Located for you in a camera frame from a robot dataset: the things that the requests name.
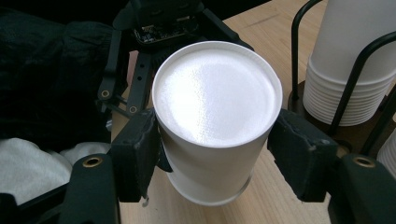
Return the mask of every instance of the stack of paper cups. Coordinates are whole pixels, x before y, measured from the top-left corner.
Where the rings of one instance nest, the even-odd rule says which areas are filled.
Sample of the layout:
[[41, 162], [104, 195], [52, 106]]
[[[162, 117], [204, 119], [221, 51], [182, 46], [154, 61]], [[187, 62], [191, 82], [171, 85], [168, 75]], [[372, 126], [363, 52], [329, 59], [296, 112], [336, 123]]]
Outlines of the stack of paper cups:
[[[330, 0], [309, 58], [304, 107], [330, 124], [360, 52], [382, 35], [396, 31], [394, 0]], [[341, 119], [341, 126], [370, 119], [396, 74], [396, 43], [378, 49], [363, 67]]]
[[393, 130], [388, 140], [379, 149], [376, 159], [384, 164], [396, 179], [396, 130]]

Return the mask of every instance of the paper cup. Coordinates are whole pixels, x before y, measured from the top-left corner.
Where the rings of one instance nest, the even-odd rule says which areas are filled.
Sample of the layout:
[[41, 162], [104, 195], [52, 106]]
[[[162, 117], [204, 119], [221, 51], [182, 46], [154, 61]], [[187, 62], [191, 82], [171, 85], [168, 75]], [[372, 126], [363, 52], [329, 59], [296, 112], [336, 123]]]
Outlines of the paper cup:
[[197, 43], [163, 63], [152, 97], [175, 189], [202, 205], [238, 197], [282, 104], [272, 67], [239, 45]]
[[[359, 53], [396, 30], [394, 0], [332, 0], [326, 6], [311, 66], [325, 77], [346, 82]], [[396, 74], [396, 43], [370, 56], [358, 83], [376, 83]]]
[[384, 164], [396, 179], [396, 129], [379, 149], [376, 159]]

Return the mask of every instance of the black cloth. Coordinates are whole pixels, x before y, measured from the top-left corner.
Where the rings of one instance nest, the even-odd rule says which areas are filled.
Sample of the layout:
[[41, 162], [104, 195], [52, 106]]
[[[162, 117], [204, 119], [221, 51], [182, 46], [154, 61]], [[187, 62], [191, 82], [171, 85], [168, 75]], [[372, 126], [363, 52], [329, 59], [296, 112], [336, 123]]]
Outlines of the black cloth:
[[98, 21], [59, 23], [0, 7], [0, 138], [57, 151], [109, 142], [95, 100], [111, 33]]

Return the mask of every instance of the white cloth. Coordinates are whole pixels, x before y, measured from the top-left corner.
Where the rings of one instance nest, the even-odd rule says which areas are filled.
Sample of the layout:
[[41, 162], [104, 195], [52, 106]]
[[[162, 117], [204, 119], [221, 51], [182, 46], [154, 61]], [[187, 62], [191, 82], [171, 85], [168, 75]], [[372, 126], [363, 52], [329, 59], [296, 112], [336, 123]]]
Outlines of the white cloth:
[[1, 140], [0, 192], [14, 195], [17, 204], [26, 203], [67, 183], [77, 160], [109, 149], [106, 143], [81, 143], [59, 154], [19, 138]]

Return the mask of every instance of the wooden table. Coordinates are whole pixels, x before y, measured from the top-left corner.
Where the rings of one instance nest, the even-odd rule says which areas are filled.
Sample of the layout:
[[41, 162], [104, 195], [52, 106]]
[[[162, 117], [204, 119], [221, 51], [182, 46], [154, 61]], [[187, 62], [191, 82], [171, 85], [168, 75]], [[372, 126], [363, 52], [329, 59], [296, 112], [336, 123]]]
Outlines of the wooden table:
[[[225, 21], [275, 69], [282, 81], [283, 108], [287, 107], [291, 92], [291, 22], [305, 3], [306, 0], [273, 0]], [[300, 81], [304, 80], [308, 55], [315, 45], [326, 4], [327, 1], [323, 1], [314, 6], [300, 25]], [[126, 121], [124, 117], [114, 114], [114, 136]], [[231, 203], [217, 207], [191, 203], [173, 188], [166, 173], [158, 168], [151, 179], [148, 196], [147, 207], [143, 207], [143, 202], [120, 204], [123, 224], [330, 223], [327, 212], [330, 196], [324, 203], [299, 201], [266, 147], [255, 164], [249, 186]]]

